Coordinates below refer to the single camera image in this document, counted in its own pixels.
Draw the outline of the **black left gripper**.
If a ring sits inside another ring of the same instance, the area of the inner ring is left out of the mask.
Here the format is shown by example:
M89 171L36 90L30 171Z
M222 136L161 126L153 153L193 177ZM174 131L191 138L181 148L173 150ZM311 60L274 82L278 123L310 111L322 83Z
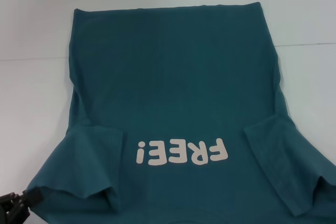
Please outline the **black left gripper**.
M10 193L1 196L1 224L23 224L30 216L27 205L36 205L42 200L39 188L25 190L22 195Z

